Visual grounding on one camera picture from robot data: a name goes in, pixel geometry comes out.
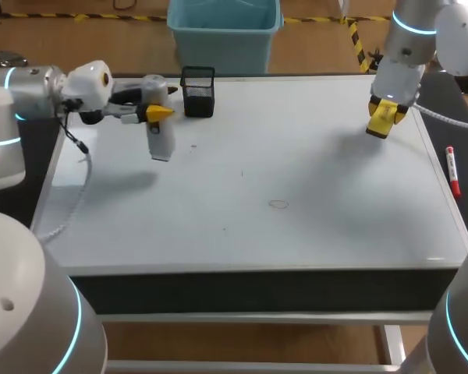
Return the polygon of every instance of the blue light ring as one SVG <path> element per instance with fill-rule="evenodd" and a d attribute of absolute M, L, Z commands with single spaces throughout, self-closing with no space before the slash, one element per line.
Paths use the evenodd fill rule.
<path fill-rule="evenodd" d="M 9 140 L 4 140 L 0 142 L 0 146 L 8 146 L 9 144 L 14 144 L 18 143 L 21 141 L 21 138 L 14 138 L 14 139 L 9 139 Z"/>
<path fill-rule="evenodd" d="M 411 33 L 415 34 L 420 34 L 420 35 L 435 35 L 437 33 L 436 30 L 419 30 L 415 29 L 414 27 L 407 26 L 404 22 L 402 22 L 399 18 L 397 18 L 397 15 L 395 12 L 392 13 L 392 19 L 397 22 L 399 26 L 401 26 L 404 30 L 408 30 Z"/>
<path fill-rule="evenodd" d="M 76 319 L 76 328 L 75 328 L 75 332 L 73 334 L 73 338 L 71 339 L 71 343 L 69 344 L 66 353 L 62 357 L 62 360 L 57 365 L 57 367 L 52 372 L 52 374 L 59 374 L 61 372 L 62 368 L 64 368 L 64 366 L 66 365 L 66 363 L 67 363 L 67 361 L 69 359 L 69 356 L 73 353 L 73 349 L 74 349 L 74 347 L 76 345 L 76 342 L 78 341 L 78 336 L 80 335 L 80 328 L 81 328 L 81 297 L 80 297 L 80 293 L 78 292 L 78 288 L 76 288 L 73 281 L 70 280 L 70 279 L 69 279 L 69 281 L 73 285 L 73 288 L 74 288 L 75 293 L 76 293 L 76 301 L 78 302 L 78 318 Z"/>
<path fill-rule="evenodd" d="M 6 90 L 9 89 L 9 86 L 10 86 L 10 77 L 12 76 L 12 72 L 14 71 L 15 68 L 11 68 L 9 69 L 9 71 L 7 72 L 7 74 L 5 74 L 5 80 L 3 81 L 3 88 L 5 88 Z M 20 115 L 18 115 L 16 113 L 16 119 L 18 121 L 26 121 L 25 118 L 21 117 Z"/>
<path fill-rule="evenodd" d="M 456 332 L 452 328 L 451 316 L 449 315 L 449 292 L 447 292 L 447 296 L 445 297 L 445 317 L 447 319 L 447 326 L 449 328 L 449 332 L 452 335 L 454 343 L 456 343 L 456 347 L 459 349 L 459 352 L 461 352 L 461 355 L 463 355 L 463 357 L 468 361 L 468 353 L 465 351 L 465 348 L 463 348 L 463 346 L 459 342 L 459 339 L 456 336 Z"/>

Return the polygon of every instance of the black mesh pencil holder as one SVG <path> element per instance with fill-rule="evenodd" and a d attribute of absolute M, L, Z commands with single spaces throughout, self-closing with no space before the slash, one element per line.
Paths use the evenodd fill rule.
<path fill-rule="evenodd" d="M 208 118 L 213 115 L 215 69 L 201 66 L 184 66 L 180 86 L 184 96 L 186 117 Z"/>

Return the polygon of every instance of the white cable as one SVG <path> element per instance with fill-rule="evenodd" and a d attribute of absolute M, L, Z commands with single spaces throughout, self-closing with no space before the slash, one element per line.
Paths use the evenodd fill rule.
<path fill-rule="evenodd" d="M 62 224 L 60 224 L 56 229 L 50 231 L 46 235 L 38 237 L 38 240 L 41 244 L 48 244 L 52 239 L 59 236 L 59 234 L 61 234 L 71 224 L 71 220 L 73 219 L 74 214 L 83 199 L 85 191 L 87 191 L 88 183 L 92 176 L 93 163 L 92 156 L 90 155 L 90 153 L 86 154 L 85 161 L 87 162 L 87 173 L 85 174 L 85 182 L 83 183 L 80 191 L 78 191 L 78 194 L 76 195 L 76 202 L 72 205 L 71 210 L 68 212 L 68 217 L 64 220 Z"/>
<path fill-rule="evenodd" d="M 461 122 L 461 121 L 456 121 L 455 119 L 445 117 L 444 115 L 440 115 L 439 113 L 435 113 L 434 111 L 431 111 L 430 109 L 426 109 L 425 107 L 422 107 L 418 103 L 413 104 L 413 108 L 417 109 L 421 113 L 424 113 L 426 115 L 429 115 L 430 117 L 436 118 L 440 121 L 443 121 L 445 123 L 449 123 L 451 125 L 463 127 L 465 129 L 468 129 L 468 123 L 467 122 Z"/>

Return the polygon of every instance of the mark on table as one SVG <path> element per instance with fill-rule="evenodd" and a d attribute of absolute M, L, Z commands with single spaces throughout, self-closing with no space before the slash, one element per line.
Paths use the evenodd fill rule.
<path fill-rule="evenodd" d="M 289 206 L 289 204 L 284 200 L 271 200 L 268 205 L 275 209 L 286 209 Z"/>

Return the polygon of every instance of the white table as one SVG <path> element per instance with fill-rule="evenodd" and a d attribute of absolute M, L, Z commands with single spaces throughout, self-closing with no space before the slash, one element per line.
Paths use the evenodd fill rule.
<path fill-rule="evenodd" d="M 167 164 L 151 161 L 139 125 L 105 119 L 95 128 L 81 128 L 74 119 L 73 132 L 92 149 L 94 176 L 75 220 L 48 249 L 72 276 L 457 267 L 467 254 L 468 234 L 423 120 L 411 111 L 387 140 L 366 135 L 372 79 L 217 79 L 213 118 L 174 119 L 177 149 Z M 180 111 L 179 93 L 172 97 L 172 105 Z M 64 142 L 53 181 L 46 182 L 44 204 L 33 225 L 36 233 L 56 226 L 73 204 L 84 177 L 85 165 L 77 163 L 79 159 L 74 146 Z M 103 318 L 413 324 L 426 322 L 429 315 L 201 313 Z M 400 330 L 386 326 L 384 334 L 391 363 L 399 365 Z M 135 372 L 397 369 L 232 363 L 187 367 L 159 362 L 109 366 Z"/>

